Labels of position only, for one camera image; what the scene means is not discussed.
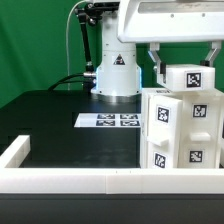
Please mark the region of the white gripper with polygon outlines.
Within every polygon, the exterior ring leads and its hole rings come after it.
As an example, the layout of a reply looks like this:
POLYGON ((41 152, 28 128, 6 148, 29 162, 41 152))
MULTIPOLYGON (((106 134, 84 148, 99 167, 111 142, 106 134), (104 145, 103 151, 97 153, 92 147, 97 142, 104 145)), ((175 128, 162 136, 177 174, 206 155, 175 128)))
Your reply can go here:
POLYGON ((150 43, 157 82, 165 84, 159 43, 213 41, 200 61, 213 66, 224 40, 224 0, 121 0, 117 35, 122 42, 150 43))

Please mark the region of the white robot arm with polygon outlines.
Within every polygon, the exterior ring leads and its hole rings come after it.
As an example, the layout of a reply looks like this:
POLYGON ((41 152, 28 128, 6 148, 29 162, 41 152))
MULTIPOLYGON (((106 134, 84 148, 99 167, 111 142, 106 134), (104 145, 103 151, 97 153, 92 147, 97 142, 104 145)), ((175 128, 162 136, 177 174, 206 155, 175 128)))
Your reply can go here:
POLYGON ((212 63, 224 41, 224 0, 90 0, 102 15, 102 62, 92 92, 109 99, 141 93, 136 45, 147 43, 157 83, 173 92, 214 87, 212 63), (168 65, 158 56, 162 43, 209 42, 201 65, 168 65))

